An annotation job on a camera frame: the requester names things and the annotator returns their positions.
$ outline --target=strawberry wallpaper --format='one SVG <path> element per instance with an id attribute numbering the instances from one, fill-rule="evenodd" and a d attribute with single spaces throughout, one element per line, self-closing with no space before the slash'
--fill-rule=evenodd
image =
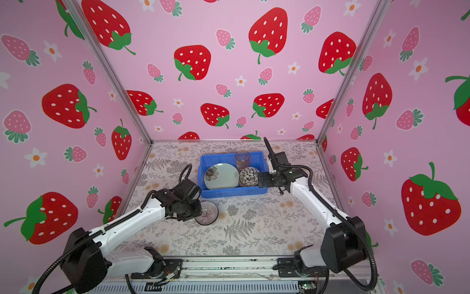
<path id="1" fill-rule="evenodd" d="M 463 293 L 470 5 L 390 5 L 322 141 L 388 293 Z"/>
<path id="2" fill-rule="evenodd" d="M 155 140 L 313 139 L 375 0 L 82 0 Z"/>
<path id="3" fill-rule="evenodd" d="M 27 294 L 72 231 L 114 219 L 146 145 L 61 1 L 8 1 L 0 28 L 2 292 Z"/>

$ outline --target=white flower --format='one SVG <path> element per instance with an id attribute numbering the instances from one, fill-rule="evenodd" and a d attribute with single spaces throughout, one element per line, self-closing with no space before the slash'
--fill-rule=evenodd
<path id="1" fill-rule="evenodd" d="M 93 169 L 93 171 L 95 172 L 95 176 L 96 177 L 99 177 L 101 175 L 103 175 L 103 170 L 104 170 L 104 167 L 100 166 L 99 163 L 96 164 L 96 168 Z"/>
<path id="2" fill-rule="evenodd" d="M 36 285 L 36 282 L 39 280 L 39 277 L 35 278 L 35 277 L 29 277 L 28 278 L 28 283 L 26 284 L 26 286 L 24 286 L 23 288 L 21 288 L 20 290 L 20 293 L 22 294 L 31 294 L 33 288 L 34 288 L 34 285 Z"/>
<path id="3" fill-rule="evenodd" d="M 6 72 L 0 72 L 0 87 L 8 89 L 7 80 L 10 78 L 10 75 Z"/>
<path id="4" fill-rule="evenodd" d="M 299 114 L 298 112 L 296 112 L 296 113 L 292 114 L 292 119 L 298 120 L 301 116 L 302 116 L 302 114 Z"/>
<path id="5" fill-rule="evenodd" d="M 235 79 L 236 86 L 245 86 L 246 80 L 243 78 L 243 76 L 240 76 L 239 78 Z"/>
<path id="6" fill-rule="evenodd" d="M 297 74 L 297 70 L 300 68 L 300 66 L 297 65 L 297 61 L 296 61 L 292 65 L 288 65 L 287 68 L 289 69 L 287 73 Z"/>
<path id="7" fill-rule="evenodd" d="M 356 9 L 359 9 L 360 3 L 357 3 L 357 0 L 352 0 L 351 2 L 346 2 L 345 6 L 346 10 L 343 13 L 343 16 L 350 15 L 352 17 L 354 16 Z"/>
<path id="8" fill-rule="evenodd" d="M 46 48 L 44 48 L 44 53 L 51 55 L 52 60 L 57 61 L 57 58 L 62 58 L 62 55 L 57 51 L 57 45 L 56 44 L 49 44 L 49 42 L 44 41 L 44 45 Z"/>
<path id="9" fill-rule="evenodd" d="M 108 95 L 110 96 L 110 101 L 116 102 L 116 93 L 114 93 L 114 90 L 111 89 L 111 91 L 108 92 Z"/>
<path id="10" fill-rule="evenodd" d="M 181 99 L 173 99 L 173 105 L 176 105 L 178 108 L 181 108 L 184 103 L 181 102 Z"/>
<path id="11" fill-rule="evenodd" d="M 384 37 L 384 48 L 385 47 L 390 47 L 392 45 L 392 40 L 395 38 L 395 35 L 397 33 L 393 32 L 392 29 L 390 29 L 390 32 L 388 32 L 388 35 Z"/>
<path id="12" fill-rule="evenodd" d="M 396 293 L 396 294 L 406 294 L 405 291 L 403 291 L 403 284 L 400 283 L 398 284 L 397 282 L 395 282 L 395 280 L 393 281 L 393 284 L 395 285 L 395 287 L 393 287 L 393 291 Z"/>
<path id="13" fill-rule="evenodd" d="M 393 220 L 387 220 L 384 218 L 385 226 L 384 230 L 388 231 L 390 233 L 390 236 L 393 237 L 394 232 L 397 232 L 398 229 L 393 225 Z"/>
<path id="14" fill-rule="evenodd" d="M 155 12 L 153 9 L 153 3 L 155 3 L 155 0 L 139 0 L 140 3 L 142 3 L 142 10 L 147 11 L 150 10 L 151 12 Z"/>
<path id="15" fill-rule="evenodd" d="M 428 61 L 428 58 L 424 58 L 421 62 L 419 61 L 415 61 L 413 63 L 413 67 L 414 69 L 412 69 L 410 71 L 410 73 L 408 74 L 409 76 L 414 76 L 415 77 L 415 81 L 417 81 L 419 79 L 419 76 L 425 72 L 428 71 L 428 68 L 425 66 L 426 65 L 426 62 Z"/>
<path id="16" fill-rule="evenodd" d="M 414 4 L 415 8 L 417 8 L 420 2 L 421 2 L 421 0 L 411 0 L 410 5 Z"/>
<path id="17" fill-rule="evenodd" d="M 46 158 L 46 156 L 47 156 L 47 153 L 45 153 L 45 152 L 40 153 L 37 148 L 33 148 L 32 149 L 32 154 L 27 154 L 27 155 L 24 156 L 24 158 L 31 161 L 30 166 L 31 166 L 31 168 L 33 168 L 38 164 L 40 166 L 45 166 L 46 161 L 44 160 L 44 158 Z"/>
<path id="18" fill-rule="evenodd" d="M 348 197 L 348 203 L 349 203 L 349 205 L 351 205 L 351 207 L 354 205 L 355 202 L 354 202 L 352 196 L 349 196 L 349 197 Z"/>
<path id="19" fill-rule="evenodd" d="M 393 156 L 393 150 L 390 150 L 389 153 L 384 152 L 384 156 L 385 156 L 384 164 L 388 163 L 390 167 L 393 167 L 393 162 L 397 161 L 398 159 L 396 156 Z"/>

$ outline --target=red strawberry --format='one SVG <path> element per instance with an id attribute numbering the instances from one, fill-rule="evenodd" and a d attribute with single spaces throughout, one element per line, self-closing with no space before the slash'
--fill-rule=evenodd
<path id="1" fill-rule="evenodd" d="M 91 63 L 86 60 L 83 62 L 83 67 L 83 75 L 85 76 L 85 79 L 88 81 L 88 83 L 90 83 L 90 85 L 94 85 L 94 82 L 96 81 L 96 75 L 93 71 Z"/>
<path id="2" fill-rule="evenodd" d="M 328 115 L 329 109 L 331 108 L 332 104 L 333 104 L 333 99 L 318 106 L 317 112 L 316 112 L 317 116 L 321 117 L 322 119 L 326 119 L 326 116 Z"/>
<path id="3" fill-rule="evenodd" d="M 427 264 L 421 259 L 416 259 L 410 263 L 411 270 L 426 284 L 431 285 L 434 283 L 437 287 L 444 285 L 442 281 L 444 277 L 440 271 L 432 264 Z"/>
<path id="4" fill-rule="evenodd" d="M 88 191 L 88 196 L 86 197 L 86 205 L 88 208 L 92 209 L 98 202 L 98 188 L 95 186 L 90 188 Z"/>
<path id="5" fill-rule="evenodd" d="M 163 82 L 163 75 L 162 72 L 158 69 L 158 67 L 154 66 L 153 64 L 147 65 L 147 72 L 149 76 L 153 77 L 153 80 L 161 83 Z"/>
<path id="6" fill-rule="evenodd" d="M 258 79 L 258 83 L 262 86 L 266 85 L 268 83 L 268 81 L 273 77 L 273 69 L 268 67 L 268 68 L 265 68 L 263 69 L 263 71 L 261 71 L 259 73 L 259 79 Z"/>
<path id="7" fill-rule="evenodd" d="M 304 127 L 302 128 L 302 132 L 310 131 L 313 128 L 314 124 L 315 124 L 315 122 L 313 122 L 313 121 L 307 122 L 306 124 L 304 124 Z"/>
<path id="8" fill-rule="evenodd" d="M 195 132 L 187 132 L 182 134 L 178 140 L 199 140 L 199 135 Z"/>
<path id="9" fill-rule="evenodd" d="M 129 131 L 124 127 L 121 119 L 121 125 L 117 126 L 112 135 L 111 143 L 113 144 L 114 152 L 119 160 L 125 160 L 131 149 L 132 137 Z"/>
<path id="10" fill-rule="evenodd" d="M 205 103 L 201 105 L 201 114 L 206 123 L 213 127 L 226 125 L 230 119 L 230 113 L 227 108 L 215 104 Z"/>
<path id="11" fill-rule="evenodd" d="M 129 173 L 127 172 L 126 169 L 123 169 L 121 171 L 121 177 L 122 177 L 122 182 L 124 184 L 126 184 L 126 185 L 129 184 Z"/>
<path id="12" fill-rule="evenodd" d="M 302 100 L 305 101 L 305 103 L 310 104 L 313 102 L 315 99 L 315 94 L 313 93 L 312 89 L 307 89 L 304 91 L 304 98 Z"/>
<path id="13" fill-rule="evenodd" d="M 318 24 L 321 16 L 321 6 L 315 6 L 304 16 L 304 22 L 302 23 L 302 31 L 304 34 L 308 34 L 310 31 L 313 31 L 313 27 Z"/>
<path id="14" fill-rule="evenodd" d="M 249 134 L 240 138 L 240 140 L 261 140 L 261 137 L 258 137 L 258 131 L 254 135 Z"/>
<path id="15" fill-rule="evenodd" d="M 157 112 L 163 112 L 157 110 L 157 103 L 153 100 L 152 96 L 141 91 L 127 90 L 132 103 L 134 104 L 137 113 L 143 116 L 148 116 Z"/>
<path id="16" fill-rule="evenodd" d="M 3 225 L 24 220 L 21 234 L 32 244 L 44 244 L 70 229 L 78 218 L 78 209 L 63 195 L 48 192 L 29 204 L 26 217 L 16 218 Z"/>
<path id="17" fill-rule="evenodd" d="M 114 217 L 116 216 L 116 212 L 118 211 L 118 208 L 121 205 L 121 201 L 122 201 L 121 197 L 114 196 L 108 203 L 106 203 L 104 212 L 101 212 L 98 209 L 98 212 L 104 215 L 103 224 L 107 224 L 114 220 Z"/>
<path id="18" fill-rule="evenodd" d="M 266 12 L 250 28 L 248 39 L 251 49 L 259 53 L 258 64 L 261 54 L 270 57 L 279 53 L 287 39 L 287 12 L 279 7 Z"/>
<path id="19" fill-rule="evenodd" d="M 3 120 L 3 125 L 7 128 L 4 134 L 8 141 L 18 144 L 29 139 L 27 133 L 31 132 L 31 123 L 24 112 L 11 111 Z"/>
<path id="20" fill-rule="evenodd" d="M 397 128 L 409 131 L 411 127 L 417 127 L 422 123 L 423 117 L 424 114 L 421 113 L 421 110 L 415 109 L 411 111 L 408 109 L 397 119 Z"/>
<path id="21" fill-rule="evenodd" d="M 237 120 L 236 120 L 236 127 L 237 128 L 242 128 L 246 125 L 246 117 L 245 116 L 240 116 Z"/>
<path id="22" fill-rule="evenodd" d="M 430 162 L 432 178 L 415 175 L 401 187 L 401 200 L 409 226 L 418 234 L 429 236 L 453 225 L 461 208 L 450 187 L 434 180 L 434 163 Z"/>
<path id="23" fill-rule="evenodd" d="M 335 73 L 345 75 L 341 70 L 351 63 L 356 52 L 356 43 L 342 32 L 334 32 L 329 35 L 323 43 L 318 69 L 324 73 Z"/>
<path id="24" fill-rule="evenodd" d="M 255 113 L 251 118 L 253 118 L 255 114 L 258 114 L 258 116 L 262 118 L 270 118 L 279 111 L 284 104 L 284 100 L 284 96 L 279 93 L 259 95 L 253 101 L 253 110 Z"/>
<path id="25" fill-rule="evenodd" d="M 346 175 L 351 181 L 359 179 L 362 169 L 369 169 L 369 167 L 362 167 L 362 156 L 357 148 L 349 148 L 341 154 L 341 166 Z"/>
<path id="26" fill-rule="evenodd" d="M 103 129 L 100 127 L 97 127 L 94 129 L 94 135 L 96 136 L 96 142 L 101 146 L 104 147 L 106 146 L 106 134 L 103 133 Z"/>
<path id="27" fill-rule="evenodd" d="M 353 110 L 354 110 L 354 99 L 352 98 L 349 98 L 348 100 L 348 106 L 346 106 L 346 116 L 347 117 L 350 117 L 351 114 L 353 113 Z"/>
<path id="28" fill-rule="evenodd" d="M 215 35 L 217 37 L 217 42 L 219 42 L 219 45 L 225 47 L 225 49 L 232 50 L 233 48 L 235 48 L 235 39 L 232 38 L 232 35 L 230 35 L 228 31 L 218 29 L 217 32 L 215 32 Z"/>
<path id="29" fill-rule="evenodd" d="M 376 128 L 377 118 L 383 116 L 390 106 L 392 96 L 392 88 L 381 73 L 370 78 L 362 101 L 362 113 L 368 120 L 375 119 L 373 130 Z"/>
<path id="30" fill-rule="evenodd" d="M 351 131 L 351 134 L 349 135 L 349 137 L 351 138 L 351 140 L 357 141 L 357 139 L 359 139 L 359 137 L 361 135 L 362 135 L 362 127 L 357 126 L 357 127 L 352 128 L 352 131 Z"/>
<path id="31" fill-rule="evenodd" d="M 335 154 L 333 154 L 329 157 L 329 163 L 331 165 L 334 165 L 336 163 L 336 155 Z"/>
<path id="32" fill-rule="evenodd" d="M 454 110 L 457 113 L 457 118 L 470 126 L 470 76 L 452 76 L 446 78 L 446 83 L 454 79 L 464 79 L 463 82 L 455 91 L 454 94 Z"/>
<path id="33" fill-rule="evenodd" d="M 328 138 L 325 135 L 325 139 L 323 139 L 323 142 L 321 143 L 321 146 L 323 147 L 323 152 L 326 152 L 326 147 L 328 146 Z"/>
<path id="34" fill-rule="evenodd" d="M 173 116 L 172 116 L 172 119 L 173 119 L 173 123 L 175 125 L 180 125 L 182 122 L 183 122 L 183 116 L 181 115 L 181 113 L 177 112 L 175 113 Z"/>
<path id="35" fill-rule="evenodd" d="M 217 93 L 220 96 L 224 96 L 225 98 L 230 97 L 232 95 L 232 92 L 230 92 L 228 87 L 225 86 L 225 85 L 217 84 L 217 85 L 215 85 L 215 89 L 217 90 Z"/>
<path id="36" fill-rule="evenodd" d="M 400 60 L 401 62 L 405 62 L 408 60 L 411 55 L 413 55 L 413 49 L 418 46 L 419 42 L 419 27 L 415 26 L 410 30 L 407 37 L 403 40 L 403 44 L 401 45 L 402 51 L 400 52 Z"/>
<path id="37" fill-rule="evenodd" d="M 372 206 L 375 206 L 376 203 L 377 203 L 377 198 L 376 196 L 374 195 L 374 193 L 372 192 L 365 192 L 363 195 L 362 195 L 362 203 L 364 203 L 365 206 L 367 207 L 372 207 Z"/>
<path id="38" fill-rule="evenodd" d="M 131 44 L 131 28 L 125 19 L 114 9 L 100 0 L 82 0 L 82 9 L 98 41 L 115 50 Z"/>
<path id="39" fill-rule="evenodd" d="M 79 37 L 80 39 L 85 39 L 83 38 L 83 35 L 82 35 L 82 32 L 80 32 L 80 30 L 78 29 L 77 25 L 75 24 L 75 22 L 73 21 L 73 18 L 72 16 L 70 15 L 70 13 L 67 11 L 67 8 L 65 7 L 65 5 L 63 4 L 62 0 L 55 0 L 55 4 L 57 6 L 57 10 L 59 11 L 59 14 L 61 16 L 61 18 L 67 23 L 67 25 L 65 26 L 65 30 L 64 30 L 64 34 L 66 37 L 68 37 L 67 35 L 67 30 L 68 28 L 70 27 L 70 30 L 72 31 L 72 33 Z"/>
<path id="40" fill-rule="evenodd" d="M 65 149 L 64 153 L 65 159 L 72 162 L 81 162 L 86 158 L 86 151 L 83 150 L 80 146 L 69 147 Z"/>
<path id="41" fill-rule="evenodd" d="M 176 49 L 175 66 L 187 79 L 204 79 L 211 65 L 211 53 L 202 45 L 185 46 Z"/>
<path id="42" fill-rule="evenodd" d="M 307 134 L 307 135 L 303 135 L 300 138 L 297 138 L 296 140 L 315 140 L 315 136 Z"/>
<path id="43" fill-rule="evenodd" d="M 163 10 L 171 13 L 173 17 L 180 17 L 183 14 L 183 7 L 175 0 L 160 0 Z"/>
<path id="44" fill-rule="evenodd" d="M 84 127 L 91 109 L 85 96 L 71 84 L 60 85 L 42 97 L 42 110 L 53 120 L 71 128 Z"/>
<path id="45" fill-rule="evenodd" d="M 34 67 L 41 64 L 36 51 L 30 50 L 28 44 L 20 38 L 3 34 L 1 42 L 10 54 L 19 61 L 24 61 L 27 65 Z"/>
<path id="46" fill-rule="evenodd" d="M 359 70 L 365 72 L 369 66 L 372 64 L 372 56 L 367 55 L 366 58 L 363 58 L 359 64 Z"/>

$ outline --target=table surface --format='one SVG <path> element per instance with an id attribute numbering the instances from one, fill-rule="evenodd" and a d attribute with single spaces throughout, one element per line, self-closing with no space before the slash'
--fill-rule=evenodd
<path id="1" fill-rule="evenodd" d="M 291 164 L 309 166 L 313 184 L 335 203 L 318 152 L 313 142 L 271 142 L 274 152 L 286 152 Z M 139 206 L 148 191 L 172 188 L 183 168 L 193 164 L 189 179 L 197 183 L 197 169 L 202 155 L 234 153 L 238 150 L 262 151 L 264 143 L 237 142 L 157 142 L 140 175 L 126 211 Z M 217 220 L 208 226 L 194 219 L 187 222 L 161 220 L 137 232 L 115 252 L 137 251 L 153 246 L 163 256 L 187 255 L 292 255 L 295 250 L 320 245 L 323 230 L 317 220 L 292 194 L 282 196 L 277 188 L 256 196 L 207 199 L 219 209 Z"/>

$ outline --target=blue basket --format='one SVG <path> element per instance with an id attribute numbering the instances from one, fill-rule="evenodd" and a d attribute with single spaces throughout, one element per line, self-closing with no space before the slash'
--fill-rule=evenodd
<path id="1" fill-rule="evenodd" d="M 197 180 L 199 181 L 199 187 L 203 190 L 201 197 L 205 199 L 209 198 L 221 198 L 231 196 L 248 196 L 248 195 L 260 195 L 266 194 L 267 188 L 258 187 L 238 187 L 230 189 L 217 189 L 209 190 L 204 183 L 205 172 L 214 164 L 217 163 L 229 163 L 236 167 L 235 153 L 225 154 L 211 154 L 201 156 L 201 163 L 197 170 Z M 250 167 L 257 168 L 260 172 L 268 172 L 267 163 L 264 159 L 264 154 L 261 151 L 250 152 Z"/>

